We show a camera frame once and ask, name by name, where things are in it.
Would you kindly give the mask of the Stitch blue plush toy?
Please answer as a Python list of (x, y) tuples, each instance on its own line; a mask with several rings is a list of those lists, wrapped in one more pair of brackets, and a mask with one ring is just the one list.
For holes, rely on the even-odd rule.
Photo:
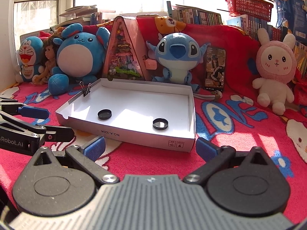
[(146, 45), (154, 52), (155, 60), (164, 67), (163, 76), (154, 76), (152, 81), (189, 85), (193, 92), (200, 90), (200, 85), (191, 82), (191, 70), (203, 63), (203, 56), (210, 43), (199, 46), (187, 34), (172, 33), (164, 36), (156, 46), (149, 41)]

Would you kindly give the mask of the white cardboard box tray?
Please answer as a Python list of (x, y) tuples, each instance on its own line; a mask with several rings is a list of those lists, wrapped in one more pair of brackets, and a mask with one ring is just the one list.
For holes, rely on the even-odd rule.
[[(101, 120), (97, 113), (112, 111)], [(101, 78), (91, 92), (79, 92), (56, 111), (61, 125), (106, 138), (143, 146), (190, 152), (196, 137), (195, 105), (187, 85)], [(165, 118), (166, 130), (156, 130), (153, 120)]]

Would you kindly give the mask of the black round cap in tray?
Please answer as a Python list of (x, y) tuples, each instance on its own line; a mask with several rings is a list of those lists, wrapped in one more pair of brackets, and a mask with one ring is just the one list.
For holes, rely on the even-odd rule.
[(111, 118), (112, 116), (112, 111), (110, 109), (102, 109), (97, 113), (97, 116), (101, 120), (107, 120)]

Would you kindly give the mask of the row of books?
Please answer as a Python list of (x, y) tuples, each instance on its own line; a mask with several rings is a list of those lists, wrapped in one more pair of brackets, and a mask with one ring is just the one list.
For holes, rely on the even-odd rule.
[(200, 24), (200, 25), (222, 25), (222, 17), (216, 12), (210, 12), (192, 6), (172, 5), (167, 1), (167, 9), (169, 17), (176, 21)]

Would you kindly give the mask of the blue round mouse plush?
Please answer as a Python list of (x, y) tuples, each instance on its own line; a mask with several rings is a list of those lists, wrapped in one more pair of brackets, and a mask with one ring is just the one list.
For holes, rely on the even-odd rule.
[(102, 69), (110, 31), (99, 27), (95, 34), (84, 31), (82, 24), (74, 23), (64, 28), (61, 37), (53, 39), (57, 45), (57, 66), (52, 68), (48, 90), (52, 95), (64, 94), (71, 82), (92, 84)]

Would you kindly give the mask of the red Hello Kitty blanket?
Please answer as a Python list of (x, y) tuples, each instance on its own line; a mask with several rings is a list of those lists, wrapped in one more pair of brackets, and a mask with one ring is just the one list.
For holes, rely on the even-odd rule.
[[(139, 30), (144, 41), (157, 44), (166, 33), (168, 19), (139, 17)], [(287, 109), (283, 117), (257, 103), (257, 90), (252, 81), (257, 78), (248, 68), (248, 59), (255, 58), (260, 43), (230, 26), (204, 26), (187, 24), (179, 26), (199, 45), (206, 42), (226, 51), (226, 78), (223, 97), (206, 102), (195, 99), (196, 133), (216, 145), (230, 145), (239, 151), (253, 146), (266, 150), (274, 164), (291, 187), (285, 215), (292, 222), (306, 217), (306, 162), (297, 149), (302, 144), (306, 150), (306, 108)], [(68, 94), (51, 96), (46, 86), (23, 83), (6, 90), (8, 96), (31, 106), (47, 108), (50, 117), (45, 121), (31, 118), (23, 120), (32, 124), (58, 125), (55, 110), (72, 98), (80, 87), (72, 85)], [(204, 164), (193, 147), (190, 153), (168, 151), (106, 139), (106, 151), (96, 161), (105, 169), (122, 178), (125, 174), (178, 174), (184, 177)], [(12, 201), (12, 186), (28, 163), (30, 156), (1, 150), (1, 200)]]

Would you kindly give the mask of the pink triangular diorama house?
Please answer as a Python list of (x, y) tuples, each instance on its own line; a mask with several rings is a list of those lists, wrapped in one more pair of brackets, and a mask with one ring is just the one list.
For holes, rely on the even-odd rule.
[(151, 80), (146, 68), (148, 49), (137, 20), (131, 17), (115, 17), (106, 51), (102, 77), (109, 80)]

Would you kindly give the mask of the red plastic basket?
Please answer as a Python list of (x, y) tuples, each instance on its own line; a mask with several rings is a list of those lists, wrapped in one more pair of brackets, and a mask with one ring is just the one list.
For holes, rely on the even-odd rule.
[(240, 15), (251, 15), (258, 19), (270, 22), (272, 15), (272, 3), (264, 0), (225, 0), (229, 15), (232, 17)]

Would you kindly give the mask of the pink bunny plush toy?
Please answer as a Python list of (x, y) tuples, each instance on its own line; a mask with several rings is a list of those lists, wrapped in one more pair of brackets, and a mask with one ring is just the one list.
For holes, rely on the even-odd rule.
[(257, 103), (263, 107), (272, 106), (273, 113), (283, 115), (285, 102), (292, 103), (294, 94), (288, 83), (294, 78), (297, 60), (293, 53), (295, 36), (287, 34), (282, 42), (270, 40), (264, 28), (257, 31), (261, 47), (257, 52), (256, 68), (261, 75), (252, 82), (259, 91)]

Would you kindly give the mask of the brown haired doll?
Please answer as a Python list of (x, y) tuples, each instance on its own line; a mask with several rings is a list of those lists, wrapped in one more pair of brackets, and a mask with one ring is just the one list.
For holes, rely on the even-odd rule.
[(57, 65), (56, 56), (59, 45), (54, 43), (55, 38), (60, 38), (60, 34), (53, 34), (44, 41), (43, 53), (41, 64), (44, 65), (44, 71), (32, 78), (35, 85), (44, 85), (48, 83), (49, 78), (52, 76), (52, 69)]

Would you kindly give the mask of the black binder clip on tray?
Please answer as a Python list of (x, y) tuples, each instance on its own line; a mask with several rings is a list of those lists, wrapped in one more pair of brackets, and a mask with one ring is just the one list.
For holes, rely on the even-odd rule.
[(80, 81), (79, 83), (81, 89), (81, 92), (83, 93), (83, 96), (87, 96), (91, 92), (91, 83), (85, 85), (83, 81)]

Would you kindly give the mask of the stack of papers books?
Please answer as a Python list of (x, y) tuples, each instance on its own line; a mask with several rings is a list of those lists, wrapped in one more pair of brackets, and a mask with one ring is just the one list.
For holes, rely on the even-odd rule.
[(110, 15), (114, 15), (115, 10), (99, 9), (97, 5), (89, 6), (75, 6), (66, 9), (64, 13), (60, 14), (60, 17), (65, 18), (65, 21), (51, 26), (50, 28), (55, 31), (60, 27), (66, 27), (74, 23), (80, 23), (82, 25), (96, 25), (104, 23), (109, 20)]

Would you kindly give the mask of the Doraemon plush toy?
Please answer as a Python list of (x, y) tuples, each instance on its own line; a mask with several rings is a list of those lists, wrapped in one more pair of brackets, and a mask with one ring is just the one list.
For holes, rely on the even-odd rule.
[(43, 41), (37, 36), (27, 37), (17, 50), (19, 71), (15, 75), (16, 82), (32, 82), (35, 77), (44, 72), (41, 64)]

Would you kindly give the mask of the blue cardboard box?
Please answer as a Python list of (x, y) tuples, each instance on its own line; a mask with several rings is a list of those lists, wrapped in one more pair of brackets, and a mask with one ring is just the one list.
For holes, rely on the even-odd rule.
[(277, 10), (277, 28), (284, 26), (296, 40), (306, 44), (305, 0), (273, 0)]

